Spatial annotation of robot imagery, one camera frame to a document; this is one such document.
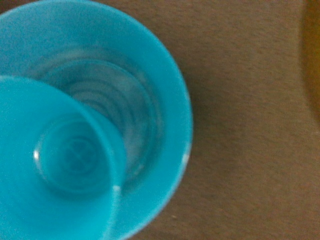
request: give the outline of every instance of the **cup bottom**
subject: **cup bottom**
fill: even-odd
[[[110,188],[110,167],[103,146],[81,115],[49,124],[33,151],[39,175],[48,187],[67,198],[90,198]]]

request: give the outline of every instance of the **cup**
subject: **cup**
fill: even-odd
[[[0,239],[109,239],[126,161],[105,117],[47,84],[0,76]]]
[[[105,116],[126,151],[111,239],[126,239],[169,201],[184,174],[192,110],[164,45],[127,14],[89,0],[44,0],[0,16],[0,74],[49,84]]]

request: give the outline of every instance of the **table surface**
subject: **table surface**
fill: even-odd
[[[0,12],[28,2],[0,0]],[[132,239],[320,239],[320,126],[300,60],[304,1],[99,2],[167,46],[194,112],[181,185]]]

